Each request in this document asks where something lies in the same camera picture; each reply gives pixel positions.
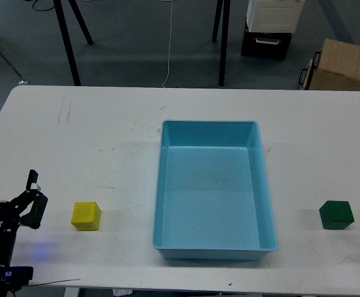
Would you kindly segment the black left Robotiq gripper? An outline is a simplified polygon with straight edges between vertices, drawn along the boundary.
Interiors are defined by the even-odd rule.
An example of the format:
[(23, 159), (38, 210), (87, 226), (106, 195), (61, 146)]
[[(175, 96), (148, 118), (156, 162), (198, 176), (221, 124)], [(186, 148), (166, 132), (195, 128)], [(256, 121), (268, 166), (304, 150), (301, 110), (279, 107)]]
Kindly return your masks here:
[(48, 198), (37, 185), (38, 173), (31, 169), (23, 193), (10, 202), (0, 201), (0, 265), (10, 265), (19, 225), (39, 229)]

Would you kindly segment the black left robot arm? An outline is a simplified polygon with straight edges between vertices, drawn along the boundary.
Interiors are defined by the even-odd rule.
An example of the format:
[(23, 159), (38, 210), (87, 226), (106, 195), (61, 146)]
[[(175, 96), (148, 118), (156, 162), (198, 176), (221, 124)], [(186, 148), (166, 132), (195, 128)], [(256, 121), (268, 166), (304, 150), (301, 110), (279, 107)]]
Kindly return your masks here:
[(48, 198), (37, 180), (38, 173), (30, 170), (24, 192), (10, 201), (0, 201), (0, 296), (21, 290), (33, 278), (33, 267), (10, 264), (19, 227), (36, 230), (41, 225)]

